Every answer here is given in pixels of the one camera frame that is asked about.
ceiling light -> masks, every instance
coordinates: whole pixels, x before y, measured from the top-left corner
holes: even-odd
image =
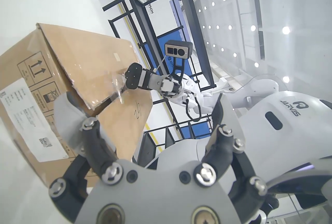
[[[283,29],[282,29],[282,33],[284,33],[285,35],[288,35],[290,33],[290,28],[288,26],[285,26]]]
[[[288,83],[289,82],[289,77],[285,76],[282,78],[283,82]]]

black cable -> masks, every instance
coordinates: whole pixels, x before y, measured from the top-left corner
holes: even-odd
[[[186,114],[187,114],[187,116],[190,118],[191,121],[193,121],[193,122],[198,122],[198,121],[200,121],[200,119],[202,118],[202,112],[201,112],[201,110],[200,110],[200,104],[198,103],[198,100],[197,100],[195,94],[194,94],[193,92],[191,92],[191,93],[192,93],[192,95],[193,95],[193,97],[194,97],[194,99],[195,99],[195,101],[196,101],[196,103],[197,103],[197,105],[198,105],[199,117],[198,117],[198,118],[192,118],[192,117],[189,115],[189,112],[188,112],[189,99],[186,99]]]

robot logo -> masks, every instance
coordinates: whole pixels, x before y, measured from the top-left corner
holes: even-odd
[[[298,109],[305,109],[305,108],[309,108],[309,105],[306,104],[305,102],[303,101],[296,101],[296,102],[293,102],[293,104],[297,104],[296,108]]]

shipping label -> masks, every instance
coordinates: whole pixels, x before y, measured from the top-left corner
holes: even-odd
[[[48,107],[57,96],[52,92],[58,92],[56,85],[41,90],[40,98],[45,107]],[[49,125],[51,120],[46,120],[44,117],[40,105],[29,90],[26,79],[20,78],[1,90],[0,100],[30,152],[39,162],[68,158],[57,136],[51,130]]]

humanoid robot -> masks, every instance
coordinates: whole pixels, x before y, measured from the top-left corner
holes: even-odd
[[[179,50],[179,44],[168,45]],[[98,119],[78,109],[70,94],[55,101],[57,130],[79,154],[49,189],[67,219],[77,224],[265,223],[278,207],[277,193],[310,194],[318,204],[321,198],[332,201],[331,103],[280,91],[268,79],[237,92],[201,93],[176,68],[160,76],[134,63],[126,87],[157,90],[185,106],[187,114],[190,108],[200,116],[212,113],[212,135],[168,147],[152,162],[154,170],[118,159]],[[242,107],[250,109],[237,118],[233,108]],[[100,181],[87,195],[84,177],[91,167]]]

